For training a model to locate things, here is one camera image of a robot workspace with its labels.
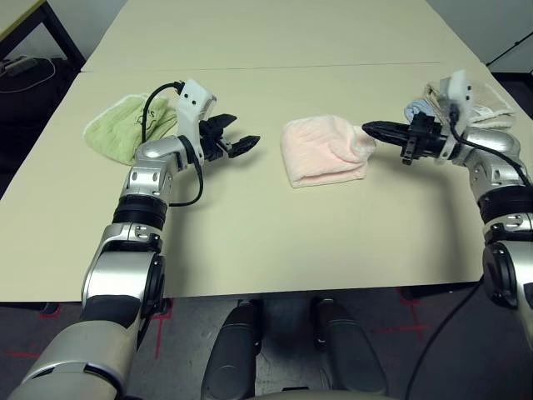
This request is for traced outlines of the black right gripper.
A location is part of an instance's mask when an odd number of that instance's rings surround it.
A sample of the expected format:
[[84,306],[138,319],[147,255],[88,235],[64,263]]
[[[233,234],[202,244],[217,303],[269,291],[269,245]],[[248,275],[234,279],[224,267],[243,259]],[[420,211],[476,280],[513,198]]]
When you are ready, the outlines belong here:
[[401,147],[402,163],[408,166],[420,158],[437,159],[447,139],[436,118],[423,112],[417,113],[410,125],[373,121],[364,123],[361,128],[377,141]]

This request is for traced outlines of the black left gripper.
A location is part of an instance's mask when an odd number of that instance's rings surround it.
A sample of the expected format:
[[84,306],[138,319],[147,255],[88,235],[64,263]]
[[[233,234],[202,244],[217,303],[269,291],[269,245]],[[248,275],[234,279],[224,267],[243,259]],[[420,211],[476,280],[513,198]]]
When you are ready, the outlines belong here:
[[229,158],[237,158],[249,152],[258,144],[261,139],[260,136],[249,135],[232,144],[223,137],[224,129],[236,120],[236,116],[223,113],[200,123],[200,144],[206,161],[215,161],[225,154]]

